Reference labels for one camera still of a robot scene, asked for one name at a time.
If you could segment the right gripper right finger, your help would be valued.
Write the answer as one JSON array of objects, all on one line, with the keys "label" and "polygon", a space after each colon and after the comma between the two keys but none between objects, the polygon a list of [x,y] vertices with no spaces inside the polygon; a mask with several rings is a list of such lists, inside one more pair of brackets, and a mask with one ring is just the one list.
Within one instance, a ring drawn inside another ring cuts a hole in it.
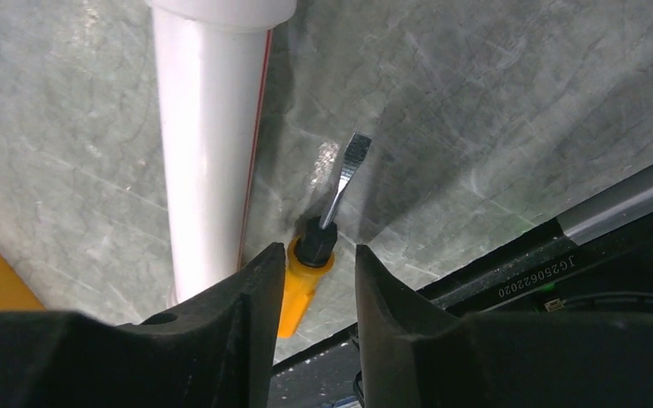
[{"label": "right gripper right finger", "polygon": [[368,407],[653,407],[653,314],[453,316],[355,253]]}]

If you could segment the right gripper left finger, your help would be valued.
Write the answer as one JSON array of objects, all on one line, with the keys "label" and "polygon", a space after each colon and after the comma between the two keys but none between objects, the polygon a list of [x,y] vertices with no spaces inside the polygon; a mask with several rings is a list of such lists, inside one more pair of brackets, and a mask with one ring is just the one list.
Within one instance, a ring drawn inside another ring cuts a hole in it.
[{"label": "right gripper left finger", "polygon": [[0,312],[0,407],[264,407],[284,273],[272,243],[138,325]]}]

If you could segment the orange handled screwdriver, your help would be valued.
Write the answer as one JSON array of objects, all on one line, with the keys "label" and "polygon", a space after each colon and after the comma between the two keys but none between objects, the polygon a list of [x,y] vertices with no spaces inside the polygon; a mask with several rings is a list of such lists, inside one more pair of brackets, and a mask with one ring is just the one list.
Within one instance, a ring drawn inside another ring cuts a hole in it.
[{"label": "orange handled screwdriver", "polygon": [[309,218],[287,248],[284,292],[277,336],[293,336],[312,303],[321,278],[333,267],[338,226],[334,222],[344,193],[370,149],[372,139],[354,133],[341,158],[338,176],[318,216]]}]

